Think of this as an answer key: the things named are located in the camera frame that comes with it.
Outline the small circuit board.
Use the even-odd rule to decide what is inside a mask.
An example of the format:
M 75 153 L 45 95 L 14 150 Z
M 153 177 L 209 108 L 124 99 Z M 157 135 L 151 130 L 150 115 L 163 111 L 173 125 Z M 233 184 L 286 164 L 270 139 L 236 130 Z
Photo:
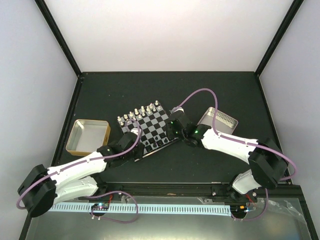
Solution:
M 95 203 L 91 206 L 93 211 L 107 211 L 109 209 L 108 203 Z

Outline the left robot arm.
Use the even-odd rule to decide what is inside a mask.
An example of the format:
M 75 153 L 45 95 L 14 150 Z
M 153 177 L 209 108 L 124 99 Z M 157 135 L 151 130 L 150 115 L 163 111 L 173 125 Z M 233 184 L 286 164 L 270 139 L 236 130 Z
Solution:
M 35 218 L 61 202 L 79 197 L 103 199 L 108 188 L 98 181 L 98 175 L 107 168 L 140 159 L 144 151 L 140 138 L 141 134 L 134 130 L 125 133 L 119 141 L 72 162 L 48 168 L 43 164 L 33 167 L 17 190 L 16 207 Z

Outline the black chess bishop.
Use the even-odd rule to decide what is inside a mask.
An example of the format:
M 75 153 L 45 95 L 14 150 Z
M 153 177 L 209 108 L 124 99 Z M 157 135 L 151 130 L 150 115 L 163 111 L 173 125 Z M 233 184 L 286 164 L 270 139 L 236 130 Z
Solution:
M 151 146 L 147 146 L 145 149 L 147 150 L 147 152 L 150 152 L 153 150 L 153 148 Z

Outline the black chess king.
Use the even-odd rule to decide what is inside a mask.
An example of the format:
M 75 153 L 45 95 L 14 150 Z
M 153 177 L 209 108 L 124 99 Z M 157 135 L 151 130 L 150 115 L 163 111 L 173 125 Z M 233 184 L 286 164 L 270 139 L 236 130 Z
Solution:
M 159 147 L 162 146 L 162 145 L 163 145 L 162 140 L 157 141 L 157 145 L 158 145 Z

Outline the pink metal tin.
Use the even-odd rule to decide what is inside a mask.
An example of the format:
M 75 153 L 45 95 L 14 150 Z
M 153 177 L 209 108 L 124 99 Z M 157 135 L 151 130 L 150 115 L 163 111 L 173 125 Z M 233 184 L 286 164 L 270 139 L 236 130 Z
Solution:
M 215 109 L 209 107 L 207 111 L 203 114 L 197 125 L 203 124 L 210 127 L 213 127 L 213 117 Z M 218 110 L 215 117 L 215 129 L 218 132 L 223 132 L 225 134 L 232 134 L 238 125 L 238 121 L 227 115 L 226 113 Z

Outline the black frame post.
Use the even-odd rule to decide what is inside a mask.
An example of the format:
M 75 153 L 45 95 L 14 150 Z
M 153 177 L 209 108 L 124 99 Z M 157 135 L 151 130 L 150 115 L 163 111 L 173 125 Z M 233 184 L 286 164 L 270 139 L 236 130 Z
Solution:
M 296 14 L 298 13 L 300 7 L 302 6 L 304 0 L 293 0 L 289 9 L 287 10 L 283 20 L 281 21 L 275 35 L 273 36 L 267 50 L 265 51 L 258 67 L 255 70 L 255 75 L 260 77 L 263 73 L 265 67 L 267 66 L 269 60 L 271 59 L 273 53 L 277 49 L 279 43 L 281 42 L 283 36 L 294 20 Z
M 66 59 L 68 60 L 71 68 L 73 69 L 75 75 L 77 77 L 79 77 L 82 73 L 82 71 L 80 70 L 63 34 L 60 31 L 60 28 L 58 27 L 47 3 L 45 0 L 35 0 L 34 1 L 38 7 L 38 9 L 40 10 L 42 16 L 44 17 L 47 25 L 49 26 L 51 32 L 53 33 L 56 41 L 58 42 L 61 50 L 63 51 Z

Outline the black and white chessboard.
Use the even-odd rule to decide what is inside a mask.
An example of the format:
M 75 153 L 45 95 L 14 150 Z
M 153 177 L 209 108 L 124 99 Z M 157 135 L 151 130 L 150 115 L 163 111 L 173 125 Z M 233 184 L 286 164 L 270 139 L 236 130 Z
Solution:
M 152 102 L 151 104 L 153 104 L 153 108 L 156 109 L 156 112 L 153 112 L 153 108 L 150 109 L 150 111 L 152 112 L 151 114 L 148 114 L 147 112 L 147 108 L 149 108 L 149 105 L 144 106 L 145 109 L 145 117 L 142 117 L 142 111 L 141 111 L 141 107 L 138 110 L 139 115 L 141 115 L 141 119 L 138 119 L 138 115 L 135 115 L 135 110 L 132 111 L 133 113 L 133 117 L 136 118 L 136 121 L 133 120 L 133 118 L 130 118 L 129 113 L 127 114 L 123 114 L 120 115 L 121 117 L 121 121 L 118 121 L 118 125 L 120 126 L 122 132 L 125 134 L 127 132 L 132 131 L 132 129 L 136 129 L 137 125 L 140 126 L 142 133 L 141 133 L 141 137 L 140 137 L 140 142 L 143 143 L 144 145 L 144 153 L 143 153 L 143 158 L 177 142 L 179 139 L 175 138 L 173 140 L 169 140 L 167 138 L 166 135 L 166 123 L 165 121 L 168 119 L 168 114 L 166 113 L 166 111 L 164 110 L 164 108 L 162 107 L 162 105 L 158 102 L 158 105 L 155 105 L 155 102 Z M 130 119 L 129 123 L 126 123 L 127 120 L 124 120 L 124 115 L 127 115 L 127 120 Z M 161 133 L 165 133 L 166 137 L 165 138 L 161 138 L 160 134 Z M 157 141 L 162 140 L 163 145 L 162 146 L 157 146 L 157 148 L 153 148 L 153 144 L 150 144 L 149 140 L 150 139 L 154 139 L 154 142 L 157 144 Z M 168 139 L 168 143 L 164 144 L 164 139 Z M 152 147 L 152 151 L 147 152 L 146 147 L 145 146 L 145 142 L 148 141 L 149 145 Z

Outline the white second left arm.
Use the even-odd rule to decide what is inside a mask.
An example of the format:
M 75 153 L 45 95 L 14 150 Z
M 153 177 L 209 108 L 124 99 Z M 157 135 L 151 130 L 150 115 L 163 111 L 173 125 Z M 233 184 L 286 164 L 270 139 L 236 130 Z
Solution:
M 99 189 L 98 175 L 107 168 L 116 168 L 128 161 L 140 160 L 144 145 L 139 142 L 104 145 L 89 155 L 59 166 L 49 167 L 47 173 L 55 182 L 53 204 L 79 197 L 92 197 Z

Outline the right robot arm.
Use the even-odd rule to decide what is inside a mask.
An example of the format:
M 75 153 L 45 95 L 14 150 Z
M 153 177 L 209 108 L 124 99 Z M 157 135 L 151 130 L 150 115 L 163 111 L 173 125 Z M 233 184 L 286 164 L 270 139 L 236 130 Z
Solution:
M 181 110 L 169 116 L 165 129 L 169 140 L 178 138 L 191 147 L 222 152 L 249 165 L 250 169 L 235 176 L 227 189 L 228 198 L 234 202 L 260 187 L 274 190 L 288 167 L 288 161 L 272 140 L 260 142 L 225 134 L 203 121 L 196 125 Z

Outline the yellow metal tin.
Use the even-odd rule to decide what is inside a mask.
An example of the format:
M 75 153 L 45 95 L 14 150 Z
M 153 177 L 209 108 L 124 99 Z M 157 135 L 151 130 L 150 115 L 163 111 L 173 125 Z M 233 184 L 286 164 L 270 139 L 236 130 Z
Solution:
M 111 127 L 105 120 L 77 119 L 65 149 L 73 156 L 87 156 L 108 144 L 110 132 Z

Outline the black frame post left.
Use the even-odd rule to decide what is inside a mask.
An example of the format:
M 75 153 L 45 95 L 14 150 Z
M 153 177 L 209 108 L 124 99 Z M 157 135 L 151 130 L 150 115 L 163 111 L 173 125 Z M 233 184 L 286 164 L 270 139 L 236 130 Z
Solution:
M 80 70 L 63 34 L 60 31 L 60 28 L 58 27 L 47 3 L 45 0 L 35 0 L 34 1 L 38 7 L 38 9 L 40 10 L 42 16 L 44 17 L 47 25 L 49 26 L 51 32 L 53 33 L 56 41 L 58 42 L 61 50 L 63 51 L 66 59 L 68 60 L 71 68 L 73 69 L 75 75 L 77 77 L 79 77 L 82 73 L 82 71 Z

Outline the black frame post right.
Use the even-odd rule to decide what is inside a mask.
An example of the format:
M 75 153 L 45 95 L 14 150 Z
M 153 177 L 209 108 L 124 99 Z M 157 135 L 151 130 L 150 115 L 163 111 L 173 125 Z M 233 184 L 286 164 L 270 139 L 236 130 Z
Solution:
M 267 66 L 269 60 L 271 59 L 273 53 L 277 49 L 279 43 L 281 42 L 283 36 L 294 20 L 296 14 L 298 13 L 300 7 L 302 6 L 304 0 L 293 0 L 289 9 L 287 10 L 283 20 L 281 21 L 275 35 L 273 36 L 267 50 L 265 51 L 258 67 L 255 70 L 255 75 L 260 77 L 263 73 L 265 67 Z

